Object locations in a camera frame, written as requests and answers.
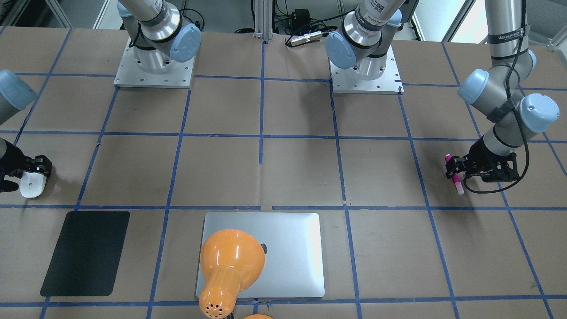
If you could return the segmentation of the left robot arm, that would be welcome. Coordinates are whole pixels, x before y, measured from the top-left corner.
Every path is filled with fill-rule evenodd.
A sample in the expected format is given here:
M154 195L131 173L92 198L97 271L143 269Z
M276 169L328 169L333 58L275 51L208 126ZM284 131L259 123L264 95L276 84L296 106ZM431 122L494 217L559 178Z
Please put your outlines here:
M330 62L344 70L363 60L381 58L390 47L393 27L401 22L401 0L363 0L326 38ZM553 99L540 93L523 97L516 92L536 66L528 47L527 2L487 0L485 2L492 66L476 69L460 85L458 95L493 123L492 129L470 147L463 157L446 160L446 178L464 173L486 183L514 184L524 177L518 171L515 150L544 132L559 118Z

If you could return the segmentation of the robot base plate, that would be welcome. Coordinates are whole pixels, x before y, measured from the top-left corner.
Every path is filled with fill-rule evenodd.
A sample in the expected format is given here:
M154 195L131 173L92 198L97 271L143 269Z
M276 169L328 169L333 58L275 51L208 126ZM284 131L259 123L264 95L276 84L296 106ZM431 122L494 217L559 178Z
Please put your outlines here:
M195 58L186 62L172 60L158 49L126 43L116 71L114 85L130 88L188 89L192 84Z
M341 69L329 62L335 93L398 94L403 84L392 46L385 56L366 57L349 69Z

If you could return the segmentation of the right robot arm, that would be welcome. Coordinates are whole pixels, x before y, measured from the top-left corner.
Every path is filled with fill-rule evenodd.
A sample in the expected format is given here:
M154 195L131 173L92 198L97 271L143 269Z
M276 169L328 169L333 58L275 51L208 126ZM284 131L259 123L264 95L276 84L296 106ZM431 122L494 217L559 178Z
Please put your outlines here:
M164 0L120 0L117 10L129 33L114 83L127 88L188 89L193 78L201 31L181 11ZM0 142L1 192L40 196L51 176L51 160L24 155Z

